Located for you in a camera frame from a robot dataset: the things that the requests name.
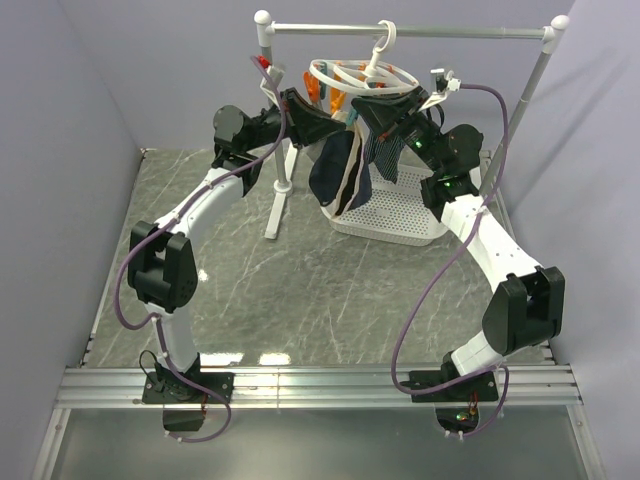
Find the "white round clip hanger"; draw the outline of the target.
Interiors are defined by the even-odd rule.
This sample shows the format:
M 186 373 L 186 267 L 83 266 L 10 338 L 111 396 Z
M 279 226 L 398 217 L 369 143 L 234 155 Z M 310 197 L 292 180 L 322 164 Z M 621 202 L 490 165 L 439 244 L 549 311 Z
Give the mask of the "white round clip hanger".
M 358 118 L 354 108 L 343 109 L 348 96 L 370 97 L 406 93 L 419 85 L 418 80 L 403 69 L 382 61 L 382 55 L 395 45 L 394 22 L 381 20 L 385 33 L 376 41 L 368 60 L 314 60 L 303 73 L 303 82 L 311 105 L 322 109 L 328 97 L 329 113 L 352 126 Z

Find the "navy blue underwear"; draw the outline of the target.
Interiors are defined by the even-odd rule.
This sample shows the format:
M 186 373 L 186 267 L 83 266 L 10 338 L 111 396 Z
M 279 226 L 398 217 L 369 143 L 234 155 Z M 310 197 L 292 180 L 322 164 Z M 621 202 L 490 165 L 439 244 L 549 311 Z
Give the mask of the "navy blue underwear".
M 372 197 L 365 140 L 360 125 L 353 120 L 343 131 L 306 148 L 313 161 L 309 188 L 329 219 L 336 220 L 364 206 Z

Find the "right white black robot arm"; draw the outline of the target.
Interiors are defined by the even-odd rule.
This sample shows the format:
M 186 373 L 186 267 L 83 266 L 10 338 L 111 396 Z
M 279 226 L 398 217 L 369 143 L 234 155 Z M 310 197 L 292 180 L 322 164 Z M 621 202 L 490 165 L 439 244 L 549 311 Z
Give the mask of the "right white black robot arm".
M 400 140 L 431 170 L 420 183 L 432 215 L 462 243 L 485 275 L 492 298 L 481 330 L 445 360 L 442 391 L 460 400 L 476 386 L 475 374 L 507 356 L 561 332 L 565 277 L 528 255 L 492 215 L 494 194 L 480 195 L 471 171 L 480 164 L 482 134 L 469 124 L 443 131 L 428 114 L 421 87 L 404 94 L 359 96 L 352 105 L 382 141 Z

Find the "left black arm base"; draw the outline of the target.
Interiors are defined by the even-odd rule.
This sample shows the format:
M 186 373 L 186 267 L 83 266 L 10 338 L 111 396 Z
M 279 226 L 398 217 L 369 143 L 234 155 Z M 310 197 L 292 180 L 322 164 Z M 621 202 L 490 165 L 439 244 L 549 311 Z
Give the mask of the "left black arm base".
M 163 408 L 162 421 L 171 433 L 195 433 L 204 425 L 206 408 L 229 403 L 234 389 L 235 375 L 231 372 L 203 373 L 196 371 L 185 383 L 170 370 L 160 368 L 147 375 L 141 403 Z

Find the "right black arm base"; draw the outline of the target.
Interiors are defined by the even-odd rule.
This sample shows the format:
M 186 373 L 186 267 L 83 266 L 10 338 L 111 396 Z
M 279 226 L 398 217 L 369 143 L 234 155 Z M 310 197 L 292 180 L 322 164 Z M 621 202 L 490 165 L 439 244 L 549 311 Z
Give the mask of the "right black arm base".
M 496 376 L 491 371 L 476 374 L 464 382 L 432 393 L 417 394 L 418 390 L 434 389 L 458 377 L 455 369 L 450 366 L 443 366 L 438 371 L 412 370 L 409 372 L 408 380 L 402 385 L 411 389 L 413 403 L 438 404 L 435 414 L 440 427 L 446 434 L 456 434 L 464 439 L 480 432 L 498 416 L 505 396 L 499 394 Z M 484 425 L 480 424 L 479 404 L 482 402 L 497 403 L 496 410 Z

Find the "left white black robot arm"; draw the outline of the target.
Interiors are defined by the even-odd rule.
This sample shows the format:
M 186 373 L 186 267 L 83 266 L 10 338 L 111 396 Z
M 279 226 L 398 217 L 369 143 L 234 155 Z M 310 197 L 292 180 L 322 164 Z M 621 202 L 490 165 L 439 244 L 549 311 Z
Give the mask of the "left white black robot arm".
M 127 282 L 162 329 L 160 364 L 174 369 L 165 386 L 180 402 L 192 401 L 202 388 L 201 376 L 191 370 L 199 353 L 187 309 L 198 286 L 195 253 L 208 229 L 258 182 L 264 160 L 254 150 L 284 139 L 307 147 L 346 128 L 294 88 L 280 98 L 254 117 L 234 105 L 221 107 L 213 117 L 214 160 L 201 183 L 168 214 L 153 223 L 140 221 L 131 231 Z

